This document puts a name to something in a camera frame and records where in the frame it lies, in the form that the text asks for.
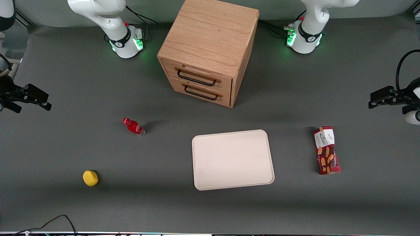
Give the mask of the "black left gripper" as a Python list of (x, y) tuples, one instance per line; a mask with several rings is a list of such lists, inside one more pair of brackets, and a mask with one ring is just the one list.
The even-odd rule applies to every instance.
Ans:
[(417, 79), (412, 80), (404, 89), (400, 89), (398, 77), (395, 79), (395, 84), (400, 100), (394, 99), (397, 94), (394, 87), (386, 86), (370, 94), (368, 108), (374, 109), (378, 106), (400, 106), (405, 104), (402, 108), (402, 114), (418, 111), (420, 109), (420, 100), (419, 95), (417, 95), (414, 90), (419, 89), (420, 78), (418, 77)]

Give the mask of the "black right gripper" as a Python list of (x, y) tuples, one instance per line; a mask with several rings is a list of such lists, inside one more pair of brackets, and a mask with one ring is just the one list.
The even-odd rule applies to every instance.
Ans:
[(10, 76), (1, 76), (0, 111), (9, 109), (12, 112), (20, 113), (22, 107), (15, 104), (14, 101), (20, 101), (23, 97), (30, 103), (40, 106), (47, 111), (51, 110), (52, 105), (48, 103), (49, 95), (46, 92), (32, 84), (27, 84), (25, 87), (17, 86)]

